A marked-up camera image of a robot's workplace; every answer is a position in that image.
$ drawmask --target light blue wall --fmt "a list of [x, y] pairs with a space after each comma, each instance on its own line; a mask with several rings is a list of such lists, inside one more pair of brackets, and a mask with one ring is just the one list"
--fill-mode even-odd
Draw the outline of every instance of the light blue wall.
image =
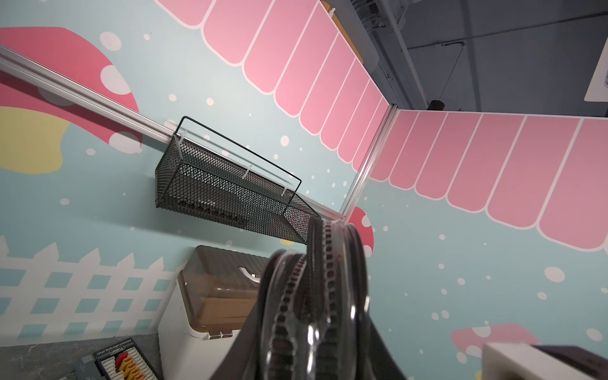
[[[211, 52], [199, 30], [182, 27], [154, 1], [5, 2], [0, 28], [5, 27], [63, 27], [80, 35], [118, 69], [140, 113], [161, 124], [179, 121], [183, 115], [197, 119], [294, 172], [303, 179], [301, 193], [340, 209], [355, 176], [352, 166], [327, 150], [318, 136], [308, 134], [298, 119], [279, 110], [271, 96], [251, 86], [240, 67], [228, 66]], [[120, 50], [103, 46], [103, 32], [120, 38]], [[172, 102], [170, 94], [177, 100]], [[208, 105], [208, 98], [213, 105]], [[13, 126], [1, 127], [0, 131]], [[289, 137], [286, 147], [281, 144], [283, 136]], [[287, 248], [277, 238], [155, 208], [154, 169], [164, 150], [165, 145], [144, 136], [140, 153], [125, 154], [71, 123], [61, 140], [63, 164], [59, 170], [30, 175], [0, 169], [0, 274], [7, 274], [0, 278], [0, 325], [6, 327], [0, 328], [0, 345], [155, 328], [172, 280], [157, 281], [155, 277], [140, 286], [133, 278], [117, 285], [114, 275], [93, 281], [89, 277], [76, 290], [97, 295], [79, 295], [72, 305], [69, 299], [76, 297], [73, 286], [78, 267], [46, 273], [43, 263], [54, 260], [54, 252], [58, 252], [58, 261], [51, 264], [90, 261], [95, 258], [91, 252], [98, 250], [99, 266], [91, 266], [98, 275], [106, 275], [104, 266], [116, 267], [125, 258], [130, 260], [131, 253], [137, 270], [148, 269], [162, 258], [164, 272], [173, 273], [169, 277], [174, 278], [173, 271], [200, 244], [266, 257]], [[291, 248], [305, 249], [301, 244]], [[38, 273], [44, 273], [44, 278], [37, 279]], [[32, 285], [32, 279], [39, 284]], [[158, 288], [159, 283], [166, 286]], [[133, 303], [127, 306], [126, 301], [112, 300], [104, 306], [104, 297], [112, 297], [111, 289], [133, 292], [114, 295], [119, 300], [133, 299]], [[60, 295], [40, 295], [50, 292]], [[37, 302], [38, 298], [57, 297], [60, 301], [52, 313], [50, 302], [55, 301]], [[134, 315], [130, 327], [126, 314], [116, 314], [124, 310]]]
[[[473, 380], [481, 360], [466, 355], [459, 362], [451, 334], [485, 321], [493, 334], [496, 325], [516, 324], [545, 345], [577, 345], [608, 357], [605, 250], [580, 252], [388, 182], [370, 180], [358, 207], [375, 229], [367, 261], [371, 316], [407, 376]], [[561, 269], [565, 280], [550, 281], [548, 267]], [[603, 339], [592, 340], [588, 329]]]
[[[242, 68], [228, 66], [209, 50], [200, 30], [179, 25], [154, 1], [8, 2], [2, 5], [0, 27], [63, 27], [80, 35], [112, 61], [141, 114], [161, 124], [178, 122], [184, 115], [199, 120], [293, 171], [302, 179], [300, 192], [306, 196], [340, 209], [356, 174], [352, 166], [306, 132], [297, 118], [281, 111], [272, 96], [250, 85]], [[120, 50], [103, 46], [103, 32], [120, 38]], [[177, 97], [175, 102], [170, 94]], [[207, 105], [207, 98], [213, 99], [213, 106]], [[280, 143], [282, 136], [289, 137], [287, 147]]]

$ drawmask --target white dot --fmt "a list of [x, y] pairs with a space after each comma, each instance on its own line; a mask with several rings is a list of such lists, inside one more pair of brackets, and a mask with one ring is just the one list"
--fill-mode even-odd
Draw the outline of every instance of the white dot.
[[478, 346], [469, 346], [466, 348], [466, 353], [475, 356], [476, 358], [480, 358], [482, 356], [482, 349]]
[[553, 282], [562, 282], [566, 279], [564, 271], [554, 266], [545, 269], [545, 276]]
[[133, 154], [141, 153], [142, 144], [131, 132], [118, 132], [110, 136], [108, 142], [111, 147], [123, 153]]
[[595, 340], [596, 342], [599, 342], [602, 339], [604, 339], [604, 337], [602, 336], [602, 333], [600, 333], [598, 330], [596, 330], [594, 328], [587, 329], [587, 336], [589, 337], [589, 339]]
[[466, 364], [466, 355], [463, 354], [462, 352], [459, 352], [456, 354], [456, 359], [458, 359], [458, 361], [461, 362], [462, 364]]
[[99, 40], [102, 42], [103, 47], [113, 52], [117, 52], [122, 46], [120, 38], [112, 32], [103, 32], [99, 36]]
[[363, 246], [363, 253], [365, 254], [365, 257], [371, 257], [373, 251], [370, 246]]
[[363, 224], [363, 226], [366, 228], [371, 226], [370, 219], [367, 217], [367, 215], [364, 215], [363, 218], [361, 218], [361, 224]]
[[171, 119], [167, 120], [164, 125], [172, 131], [178, 128], [178, 124]]
[[473, 330], [475, 335], [482, 338], [487, 338], [492, 333], [492, 329], [490, 328], [490, 326], [472, 327], [471, 330]]
[[38, 93], [42, 95], [42, 97], [49, 103], [54, 104], [56, 106], [73, 106], [74, 103], [70, 102], [68, 99], [62, 98], [59, 95], [55, 95], [52, 92], [49, 92], [43, 88], [38, 88]]
[[105, 88], [117, 95], [127, 95], [131, 92], [129, 85], [113, 64], [104, 67], [99, 77]]

